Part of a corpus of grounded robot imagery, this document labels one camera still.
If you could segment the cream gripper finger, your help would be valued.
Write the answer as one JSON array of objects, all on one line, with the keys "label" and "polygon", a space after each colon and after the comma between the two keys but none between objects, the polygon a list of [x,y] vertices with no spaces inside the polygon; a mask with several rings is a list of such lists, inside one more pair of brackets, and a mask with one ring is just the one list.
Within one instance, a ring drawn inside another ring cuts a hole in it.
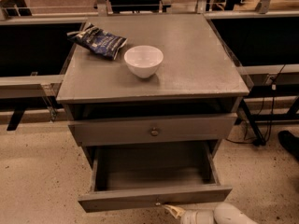
[{"label": "cream gripper finger", "polygon": [[181,218],[185,213],[185,210],[178,206],[164,204],[163,208],[167,210],[175,219]]}]

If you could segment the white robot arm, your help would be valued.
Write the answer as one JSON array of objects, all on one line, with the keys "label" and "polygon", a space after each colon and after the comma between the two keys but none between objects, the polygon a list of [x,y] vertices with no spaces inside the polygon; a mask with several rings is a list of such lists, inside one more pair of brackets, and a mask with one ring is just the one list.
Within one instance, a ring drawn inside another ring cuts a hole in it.
[{"label": "white robot arm", "polygon": [[258,224],[229,203],[219,203],[213,210],[206,211],[187,210],[169,204],[165,204],[164,209],[174,218],[179,218],[180,224]]}]

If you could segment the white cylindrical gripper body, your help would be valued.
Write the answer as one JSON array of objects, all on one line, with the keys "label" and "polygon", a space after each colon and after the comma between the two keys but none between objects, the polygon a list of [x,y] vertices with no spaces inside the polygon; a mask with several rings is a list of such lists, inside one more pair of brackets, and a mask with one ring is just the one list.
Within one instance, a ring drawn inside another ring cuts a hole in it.
[{"label": "white cylindrical gripper body", "polygon": [[215,224],[212,211],[187,210],[180,224]]}]

